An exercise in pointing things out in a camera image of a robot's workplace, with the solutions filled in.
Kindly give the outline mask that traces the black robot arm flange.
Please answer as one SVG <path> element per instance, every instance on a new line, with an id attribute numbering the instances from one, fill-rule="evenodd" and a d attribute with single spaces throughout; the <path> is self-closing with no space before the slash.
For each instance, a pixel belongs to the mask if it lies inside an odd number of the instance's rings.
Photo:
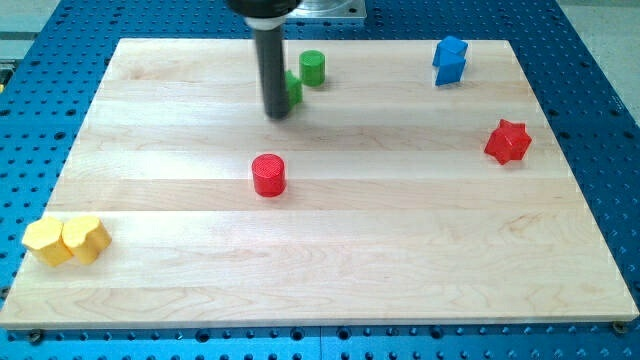
<path id="1" fill-rule="evenodd" d="M 243 17 L 275 18 L 288 15 L 301 0 L 226 0 L 227 6 Z"/>

